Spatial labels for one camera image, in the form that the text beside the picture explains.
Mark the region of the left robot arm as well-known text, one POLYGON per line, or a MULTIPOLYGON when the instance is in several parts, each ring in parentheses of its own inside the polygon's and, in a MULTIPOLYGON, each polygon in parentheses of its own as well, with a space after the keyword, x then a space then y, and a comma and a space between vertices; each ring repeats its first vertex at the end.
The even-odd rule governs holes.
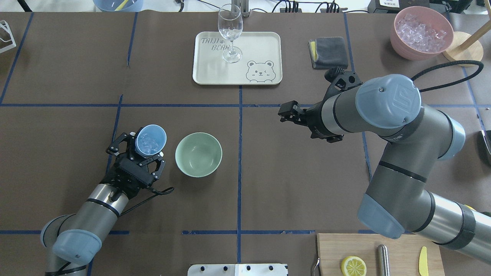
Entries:
POLYGON ((88 199, 74 214, 61 215, 43 227, 40 240, 47 249, 46 276, 86 276, 88 264, 100 251, 117 219, 128 213, 130 199, 141 190, 151 199, 170 194, 153 183, 165 167, 163 148, 167 135, 158 125, 122 133, 107 148, 115 162, 88 199))

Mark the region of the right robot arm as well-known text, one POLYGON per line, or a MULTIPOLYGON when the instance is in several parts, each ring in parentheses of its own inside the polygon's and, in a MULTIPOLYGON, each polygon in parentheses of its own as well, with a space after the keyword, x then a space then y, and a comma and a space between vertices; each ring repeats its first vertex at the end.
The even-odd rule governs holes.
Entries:
POLYGON ((423 104, 419 89, 404 75, 362 82, 356 73, 341 73, 326 79, 330 86, 320 102, 310 108, 296 101, 283 103, 278 115, 329 143, 364 131, 387 141, 358 219, 384 237, 398 239, 410 231, 489 264, 490 218, 425 190, 435 162, 463 148, 463 126, 423 104))

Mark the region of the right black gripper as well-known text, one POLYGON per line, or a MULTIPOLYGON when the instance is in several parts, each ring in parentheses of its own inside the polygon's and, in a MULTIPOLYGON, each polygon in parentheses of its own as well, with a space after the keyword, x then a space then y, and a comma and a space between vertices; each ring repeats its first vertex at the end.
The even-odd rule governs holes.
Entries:
POLYGON ((281 122, 291 121, 296 125, 307 126, 311 131, 312 139, 326 140, 328 143, 342 141, 344 135, 335 134, 325 126, 321 117, 323 105, 323 103, 316 103, 308 109, 302 109, 297 101, 289 101, 280 105, 278 115, 281 122))

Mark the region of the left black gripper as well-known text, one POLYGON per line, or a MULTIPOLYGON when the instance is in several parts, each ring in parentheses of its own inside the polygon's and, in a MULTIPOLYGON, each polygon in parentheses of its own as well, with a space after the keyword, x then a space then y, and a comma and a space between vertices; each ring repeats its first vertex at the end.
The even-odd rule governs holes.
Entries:
POLYGON ((130 156, 127 152, 134 148, 135 138, 135 132, 123 132, 111 142, 107 154, 117 156, 116 161, 101 180, 101 184, 115 187, 128 199, 151 187, 161 178, 165 167, 163 152, 146 158, 130 156))

